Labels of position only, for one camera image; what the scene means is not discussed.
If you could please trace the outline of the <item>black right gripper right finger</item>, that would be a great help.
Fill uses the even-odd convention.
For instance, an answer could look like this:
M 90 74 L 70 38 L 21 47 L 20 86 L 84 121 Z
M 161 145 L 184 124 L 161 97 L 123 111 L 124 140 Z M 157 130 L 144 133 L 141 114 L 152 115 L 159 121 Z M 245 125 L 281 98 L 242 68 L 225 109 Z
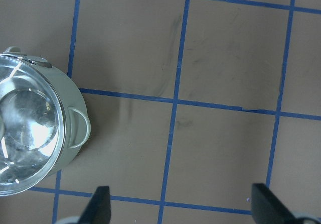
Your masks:
M 251 186 L 251 214 L 257 224 L 296 223 L 295 216 L 263 183 Z

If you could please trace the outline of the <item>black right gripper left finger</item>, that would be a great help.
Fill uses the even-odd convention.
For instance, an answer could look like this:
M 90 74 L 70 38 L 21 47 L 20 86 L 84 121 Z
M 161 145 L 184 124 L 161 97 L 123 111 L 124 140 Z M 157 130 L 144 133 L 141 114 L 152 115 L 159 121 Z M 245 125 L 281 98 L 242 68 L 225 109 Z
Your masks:
M 111 201 L 109 186 L 96 188 L 89 203 L 79 218 L 79 223 L 110 223 Z

